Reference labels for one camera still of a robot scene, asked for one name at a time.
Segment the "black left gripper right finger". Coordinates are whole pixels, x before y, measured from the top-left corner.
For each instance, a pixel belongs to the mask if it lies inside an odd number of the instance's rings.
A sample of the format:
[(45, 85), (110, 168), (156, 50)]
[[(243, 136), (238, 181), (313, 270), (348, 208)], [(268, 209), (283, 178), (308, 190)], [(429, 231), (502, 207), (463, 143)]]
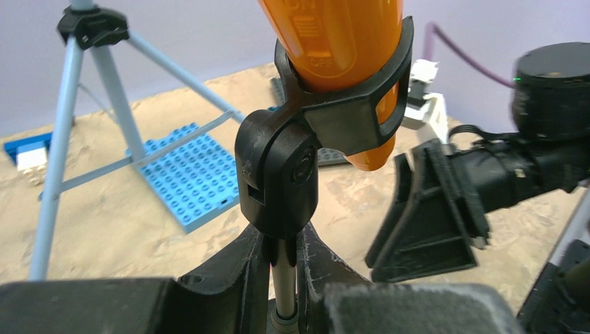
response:
[(368, 284), (369, 281), (330, 249), (311, 223), (297, 235), (296, 256), (298, 330), (300, 333), (328, 333), (328, 312), (324, 305), (327, 286)]

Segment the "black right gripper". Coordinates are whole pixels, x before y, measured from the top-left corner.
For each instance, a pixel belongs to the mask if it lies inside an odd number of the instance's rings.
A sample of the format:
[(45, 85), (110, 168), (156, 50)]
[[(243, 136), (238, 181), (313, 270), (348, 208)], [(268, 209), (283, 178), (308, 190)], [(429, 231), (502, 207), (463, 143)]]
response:
[(477, 265), (472, 239), (489, 237), (485, 212), (589, 179), (589, 138), (547, 141), (459, 125), (480, 137), (447, 154), (438, 139), (398, 154), (394, 198), (365, 256), (374, 282), (397, 283)]

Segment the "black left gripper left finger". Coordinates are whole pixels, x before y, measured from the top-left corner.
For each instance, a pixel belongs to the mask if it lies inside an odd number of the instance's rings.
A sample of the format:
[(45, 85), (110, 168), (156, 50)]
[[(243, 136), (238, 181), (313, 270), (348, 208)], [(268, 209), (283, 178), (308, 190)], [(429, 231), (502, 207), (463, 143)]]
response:
[(269, 259), (266, 240), (248, 226), (206, 262), (181, 276), (187, 333), (265, 333)]

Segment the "orange toy microphone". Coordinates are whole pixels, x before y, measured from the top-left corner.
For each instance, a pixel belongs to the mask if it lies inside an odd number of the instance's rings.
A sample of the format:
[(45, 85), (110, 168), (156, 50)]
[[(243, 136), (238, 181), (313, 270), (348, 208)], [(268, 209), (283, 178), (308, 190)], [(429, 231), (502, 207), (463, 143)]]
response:
[(266, 0), (260, 5), (314, 93), (359, 84), (380, 70), (399, 44), (402, 1)]

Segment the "black microphone stand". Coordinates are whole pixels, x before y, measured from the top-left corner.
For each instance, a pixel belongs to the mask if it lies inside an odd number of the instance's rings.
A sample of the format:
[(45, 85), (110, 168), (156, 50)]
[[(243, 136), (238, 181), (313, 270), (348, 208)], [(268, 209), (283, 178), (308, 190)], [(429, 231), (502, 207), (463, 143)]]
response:
[(353, 155), (394, 136), (406, 108), (413, 37), (413, 19), (405, 17), (399, 44), (379, 71), (327, 93), (304, 90), (284, 47), (276, 44), (285, 103), (275, 112), (247, 116), (234, 151), (244, 216), (267, 239), (286, 240), (296, 263), (297, 235), (311, 223), (319, 199), (318, 149)]

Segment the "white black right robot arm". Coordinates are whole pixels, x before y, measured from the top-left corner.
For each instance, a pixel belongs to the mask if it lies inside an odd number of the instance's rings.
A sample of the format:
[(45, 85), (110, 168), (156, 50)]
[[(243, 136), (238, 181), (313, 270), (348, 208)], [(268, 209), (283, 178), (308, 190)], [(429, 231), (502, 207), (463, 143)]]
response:
[(589, 206), (581, 203), (519, 313), (483, 285), (416, 285), (471, 269), (487, 213), (589, 179), (589, 44), (539, 47), (516, 62), (517, 131), (475, 134), (466, 150), (433, 139), (394, 160), (397, 193), (365, 258), (373, 283), (334, 301), (334, 326), (360, 333), (588, 333)]

